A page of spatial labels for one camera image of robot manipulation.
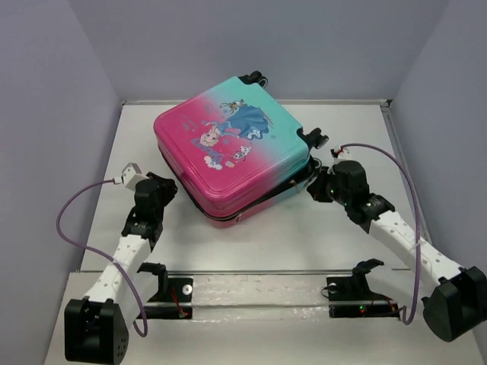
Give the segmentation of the pink teal kids suitcase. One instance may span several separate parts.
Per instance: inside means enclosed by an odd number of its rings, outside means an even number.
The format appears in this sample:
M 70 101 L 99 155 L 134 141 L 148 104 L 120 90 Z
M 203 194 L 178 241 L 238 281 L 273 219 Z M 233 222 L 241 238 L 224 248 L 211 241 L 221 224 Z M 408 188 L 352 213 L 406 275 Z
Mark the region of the pink teal kids suitcase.
M 160 114 L 158 148 L 193 204 L 229 227 L 300 192 L 329 138 L 309 132 L 267 91 L 260 71 L 235 76 Z

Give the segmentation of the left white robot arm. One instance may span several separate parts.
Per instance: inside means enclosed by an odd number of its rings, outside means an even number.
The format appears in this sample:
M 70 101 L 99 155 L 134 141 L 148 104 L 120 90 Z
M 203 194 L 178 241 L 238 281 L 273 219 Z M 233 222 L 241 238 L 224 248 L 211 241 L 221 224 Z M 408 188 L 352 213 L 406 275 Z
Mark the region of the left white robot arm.
M 172 179 L 152 172 L 140 173 L 129 165 L 110 179 L 134 193 L 134 205 L 113 254 L 76 243 L 63 232 L 61 238 L 107 260 L 105 269 L 81 299 L 71 299 L 64 309 L 64 351 L 70 362 L 119 364 L 129 344 L 129 330 L 148 334 L 145 304 L 168 292 L 167 269 L 148 262 L 163 231 L 164 209 L 177 193 Z

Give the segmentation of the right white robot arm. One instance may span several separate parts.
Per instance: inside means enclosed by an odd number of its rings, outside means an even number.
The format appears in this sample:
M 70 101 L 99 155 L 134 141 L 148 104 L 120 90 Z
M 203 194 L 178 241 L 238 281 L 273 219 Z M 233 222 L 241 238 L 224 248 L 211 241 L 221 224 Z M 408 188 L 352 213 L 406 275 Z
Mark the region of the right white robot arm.
M 341 205 L 351 222 L 383 243 L 415 275 L 412 303 L 441 340 L 452 342 L 486 321 L 486 276 L 465 268 L 421 238 L 383 196 L 371 192 L 364 167 L 340 160 L 321 167 L 308 188 L 317 202 Z

